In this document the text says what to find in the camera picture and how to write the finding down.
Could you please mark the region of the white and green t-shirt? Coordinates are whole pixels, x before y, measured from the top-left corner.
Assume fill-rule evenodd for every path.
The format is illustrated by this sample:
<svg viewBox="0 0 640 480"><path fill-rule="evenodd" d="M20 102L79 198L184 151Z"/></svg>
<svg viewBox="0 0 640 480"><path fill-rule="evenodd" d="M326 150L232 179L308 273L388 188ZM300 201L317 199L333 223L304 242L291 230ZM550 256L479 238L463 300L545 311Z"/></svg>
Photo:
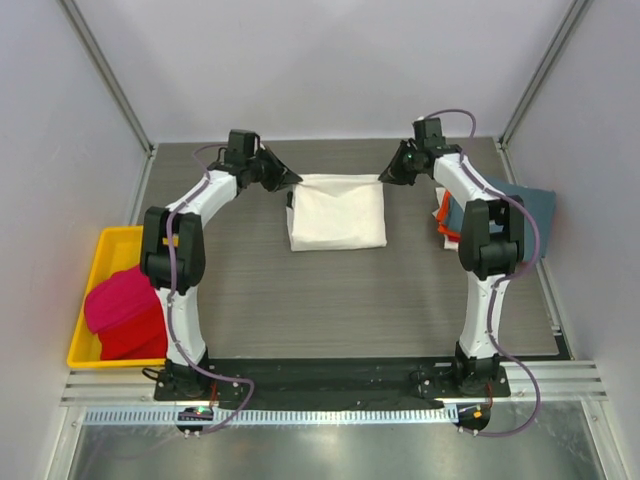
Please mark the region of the white and green t-shirt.
<svg viewBox="0 0 640 480"><path fill-rule="evenodd" d="M383 248L387 245L383 184L375 174L309 174L286 207L293 252Z"/></svg>

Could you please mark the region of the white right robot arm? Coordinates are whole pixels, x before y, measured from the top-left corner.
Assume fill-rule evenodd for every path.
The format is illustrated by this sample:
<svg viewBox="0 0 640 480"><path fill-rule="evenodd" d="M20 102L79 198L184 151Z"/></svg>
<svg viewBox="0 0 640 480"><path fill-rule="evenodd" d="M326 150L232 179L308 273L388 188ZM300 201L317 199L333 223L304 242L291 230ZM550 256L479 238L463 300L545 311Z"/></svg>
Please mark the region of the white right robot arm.
<svg viewBox="0 0 640 480"><path fill-rule="evenodd" d="M499 331L509 277L525 254L521 201L508 197L471 164L463 149L450 144L434 115L413 122L414 135L403 140L379 180L412 185L421 174L441 186L463 208L458 257L467 272L465 323L456 342L451 369L438 377L447 391L485 394L499 380Z"/></svg>

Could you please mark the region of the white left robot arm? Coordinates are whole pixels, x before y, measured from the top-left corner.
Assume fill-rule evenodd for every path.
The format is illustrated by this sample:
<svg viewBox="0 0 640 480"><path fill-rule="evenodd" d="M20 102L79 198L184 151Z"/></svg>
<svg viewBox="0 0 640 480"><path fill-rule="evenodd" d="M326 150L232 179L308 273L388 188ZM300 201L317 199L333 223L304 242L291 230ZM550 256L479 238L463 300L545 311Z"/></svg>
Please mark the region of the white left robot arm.
<svg viewBox="0 0 640 480"><path fill-rule="evenodd" d="M155 399L199 400L221 379L210 370L198 310L206 224L253 184L277 192L300 182L257 133L234 129L188 192L165 207L146 210L139 266L160 301L168 341L164 368L155 377Z"/></svg>

